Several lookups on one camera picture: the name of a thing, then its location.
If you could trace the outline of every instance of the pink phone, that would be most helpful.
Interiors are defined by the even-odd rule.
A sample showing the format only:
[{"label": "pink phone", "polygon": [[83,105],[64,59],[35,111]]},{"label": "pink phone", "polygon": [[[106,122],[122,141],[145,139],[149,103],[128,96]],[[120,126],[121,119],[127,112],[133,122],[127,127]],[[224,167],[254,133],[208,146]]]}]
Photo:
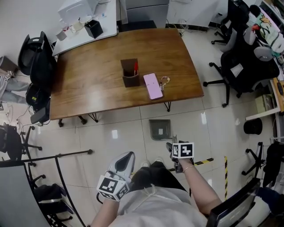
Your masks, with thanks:
[{"label": "pink phone", "polygon": [[144,77],[150,99],[162,98],[163,93],[160,89],[155,73],[147,74]]}]

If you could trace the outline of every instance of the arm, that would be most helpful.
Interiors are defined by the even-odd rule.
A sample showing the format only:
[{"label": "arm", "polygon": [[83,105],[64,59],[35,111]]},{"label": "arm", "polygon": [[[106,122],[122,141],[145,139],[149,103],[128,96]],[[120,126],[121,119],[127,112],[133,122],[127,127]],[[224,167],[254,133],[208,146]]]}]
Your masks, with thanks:
[{"label": "arm", "polygon": [[99,212],[95,216],[91,227],[107,227],[117,216],[119,202],[105,199]]},{"label": "arm", "polygon": [[[178,161],[184,170],[192,166],[189,159],[179,159]],[[214,207],[222,203],[218,195],[194,166],[187,168],[184,174],[199,211],[209,215]]]}]

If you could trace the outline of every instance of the chair wheel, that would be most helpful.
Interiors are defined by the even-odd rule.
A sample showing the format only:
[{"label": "chair wheel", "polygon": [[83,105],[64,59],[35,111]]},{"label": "chair wheel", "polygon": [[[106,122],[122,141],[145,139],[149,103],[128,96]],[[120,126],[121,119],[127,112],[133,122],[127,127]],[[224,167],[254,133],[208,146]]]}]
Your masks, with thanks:
[{"label": "chair wheel", "polygon": [[88,122],[88,121],[87,121],[86,119],[84,119],[84,120],[81,121],[81,123],[82,123],[83,125],[87,124],[87,122]]}]

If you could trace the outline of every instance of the hand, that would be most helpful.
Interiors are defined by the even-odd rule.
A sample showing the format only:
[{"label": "hand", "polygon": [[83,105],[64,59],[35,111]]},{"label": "hand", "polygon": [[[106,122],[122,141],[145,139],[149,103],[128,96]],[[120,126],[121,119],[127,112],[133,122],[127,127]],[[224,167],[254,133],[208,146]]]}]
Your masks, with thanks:
[{"label": "hand", "polygon": [[186,169],[187,167],[193,165],[190,158],[180,158],[178,159],[178,162],[181,164],[183,169]]}]

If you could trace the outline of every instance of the pen holder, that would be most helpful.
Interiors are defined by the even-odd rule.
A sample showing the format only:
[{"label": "pen holder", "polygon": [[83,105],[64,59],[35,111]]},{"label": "pen holder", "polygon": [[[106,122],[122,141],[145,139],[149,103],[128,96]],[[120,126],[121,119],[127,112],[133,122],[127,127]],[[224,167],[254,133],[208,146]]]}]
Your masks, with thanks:
[{"label": "pen holder", "polygon": [[86,23],[85,29],[88,35],[94,39],[103,33],[101,24],[96,20],[91,20],[90,22]]},{"label": "pen holder", "polygon": [[137,59],[125,59],[120,60],[122,66],[122,78],[125,87],[140,86],[139,71],[134,75],[135,63],[138,63]]}]

